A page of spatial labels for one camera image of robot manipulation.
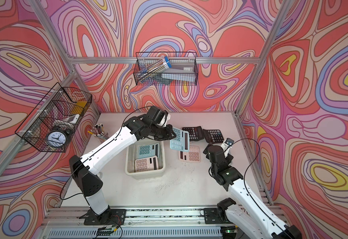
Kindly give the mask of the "clear pencil cup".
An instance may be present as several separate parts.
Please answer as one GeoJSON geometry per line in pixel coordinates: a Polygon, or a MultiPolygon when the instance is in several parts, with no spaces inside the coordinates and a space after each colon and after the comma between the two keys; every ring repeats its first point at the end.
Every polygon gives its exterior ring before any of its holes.
{"type": "Polygon", "coordinates": [[[88,131],[88,133],[103,141],[106,141],[109,138],[108,133],[105,132],[102,123],[96,124],[92,129],[88,131]]]}

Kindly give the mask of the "black alarm clock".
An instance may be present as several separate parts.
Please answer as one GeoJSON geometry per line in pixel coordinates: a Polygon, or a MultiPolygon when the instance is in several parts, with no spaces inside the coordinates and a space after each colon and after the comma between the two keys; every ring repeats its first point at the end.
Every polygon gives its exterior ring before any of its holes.
{"type": "Polygon", "coordinates": [[[62,148],[67,145],[71,133],[70,128],[54,126],[46,136],[46,144],[52,148],[62,148]]]}

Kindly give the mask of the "pencil bundle in basket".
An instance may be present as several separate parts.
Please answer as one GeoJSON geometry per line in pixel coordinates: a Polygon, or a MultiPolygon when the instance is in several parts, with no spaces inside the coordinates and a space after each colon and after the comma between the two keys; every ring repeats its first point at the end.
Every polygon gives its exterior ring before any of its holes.
{"type": "Polygon", "coordinates": [[[160,73],[163,73],[165,70],[171,68],[170,60],[167,56],[153,62],[150,65],[147,65],[146,67],[143,67],[141,70],[137,72],[137,80],[140,83],[144,83],[146,81],[151,81],[159,75],[160,73]]]}

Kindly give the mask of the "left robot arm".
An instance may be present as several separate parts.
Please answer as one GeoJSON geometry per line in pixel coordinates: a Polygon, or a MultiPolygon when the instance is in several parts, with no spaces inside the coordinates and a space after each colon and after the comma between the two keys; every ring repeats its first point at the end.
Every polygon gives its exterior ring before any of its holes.
{"type": "Polygon", "coordinates": [[[157,141],[173,139],[173,127],[168,124],[170,117],[170,115],[161,119],[152,119],[148,115],[131,117],[100,146],[80,157],[76,155],[71,157],[69,166],[72,178],[95,215],[101,216],[109,209],[102,192],[103,182],[98,176],[101,169],[138,140],[148,136],[157,141]]]}

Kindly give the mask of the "black calculator right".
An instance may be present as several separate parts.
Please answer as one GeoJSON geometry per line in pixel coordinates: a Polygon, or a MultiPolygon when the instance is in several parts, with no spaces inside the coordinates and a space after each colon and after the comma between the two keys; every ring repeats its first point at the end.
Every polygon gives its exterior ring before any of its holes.
{"type": "Polygon", "coordinates": [[[203,136],[207,143],[223,143],[224,137],[219,129],[203,129],[203,136]]]}

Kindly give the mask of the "black calculator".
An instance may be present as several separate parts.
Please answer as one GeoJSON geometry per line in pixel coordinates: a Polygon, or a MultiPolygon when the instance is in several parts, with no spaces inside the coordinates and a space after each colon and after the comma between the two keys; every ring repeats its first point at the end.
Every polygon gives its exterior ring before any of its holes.
{"type": "Polygon", "coordinates": [[[201,141],[204,139],[203,129],[201,126],[183,127],[182,130],[189,133],[190,141],[201,141]]]}
{"type": "Polygon", "coordinates": [[[203,136],[207,143],[223,143],[224,137],[219,129],[203,129],[203,136]]]}

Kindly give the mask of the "light blue calculator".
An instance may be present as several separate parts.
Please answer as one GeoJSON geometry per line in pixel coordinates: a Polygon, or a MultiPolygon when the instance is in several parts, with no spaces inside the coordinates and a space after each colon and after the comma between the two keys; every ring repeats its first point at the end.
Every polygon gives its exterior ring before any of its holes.
{"type": "Polygon", "coordinates": [[[146,144],[137,147],[137,159],[160,156],[160,144],[146,144]]]}
{"type": "Polygon", "coordinates": [[[170,140],[170,149],[182,152],[189,152],[189,132],[185,130],[180,130],[175,127],[173,127],[173,132],[175,133],[176,137],[170,140]]]}

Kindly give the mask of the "white notebook in basket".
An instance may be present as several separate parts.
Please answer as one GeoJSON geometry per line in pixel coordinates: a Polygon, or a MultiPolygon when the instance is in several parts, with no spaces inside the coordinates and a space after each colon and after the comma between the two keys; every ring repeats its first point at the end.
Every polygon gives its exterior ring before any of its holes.
{"type": "Polygon", "coordinates": [[[193,71],[172,69],[165,70],[161,77],[169,80],[190,81],[193,82],[196,79],[196,74],[193,71]]]}

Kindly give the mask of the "pink calculator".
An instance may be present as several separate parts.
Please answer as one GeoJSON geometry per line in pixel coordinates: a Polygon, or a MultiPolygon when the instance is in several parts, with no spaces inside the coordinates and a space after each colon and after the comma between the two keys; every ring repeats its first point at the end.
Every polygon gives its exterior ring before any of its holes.
{"type": "Polygon", "coordinates": [[[199,163],[201,162],[200,148],[195,145],[189,147],[188,152],[179,152],[179,160],[182,162],[199,163]]]}
{"type": "Polygon", "coordinates": [[[135,172],[145,172],[159,169],[156,156],[135,160],[135,172]]]}

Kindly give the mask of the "white plastic storage box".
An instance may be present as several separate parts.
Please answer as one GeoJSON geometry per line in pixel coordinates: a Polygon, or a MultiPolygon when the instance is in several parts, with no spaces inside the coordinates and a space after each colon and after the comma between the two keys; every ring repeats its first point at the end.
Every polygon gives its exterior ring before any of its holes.
{"type": "Polygon", "coordinates": [[[166,169],[164,143],[143,139],[126,149],[125,173],[134,179],[161,177],[166,169]]]}

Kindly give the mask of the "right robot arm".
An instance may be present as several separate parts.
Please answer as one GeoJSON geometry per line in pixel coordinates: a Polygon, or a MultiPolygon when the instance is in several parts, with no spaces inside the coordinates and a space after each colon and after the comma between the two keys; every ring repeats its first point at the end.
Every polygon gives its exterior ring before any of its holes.
{"type": "Polygon", "coordinates": [[[301,239],[295,226],[288,226],[252,192],[244,176],[230,165],[232,156],[219,146],[209,144],[204,154],[211,162],[211,177],[231,195],[217,204],[221,220],[227,220],[251,239],[301,239]]]}

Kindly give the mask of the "black calculator left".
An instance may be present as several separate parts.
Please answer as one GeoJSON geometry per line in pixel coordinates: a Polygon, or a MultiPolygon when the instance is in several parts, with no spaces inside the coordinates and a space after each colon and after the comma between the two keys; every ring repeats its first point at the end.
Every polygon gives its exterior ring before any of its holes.
{"type": "Polygon", "coordinates": [[[204,139],[203,129],[201,126],[183,127],[182,130],[189,133],[190,141],[201,141],[204,139]]]}

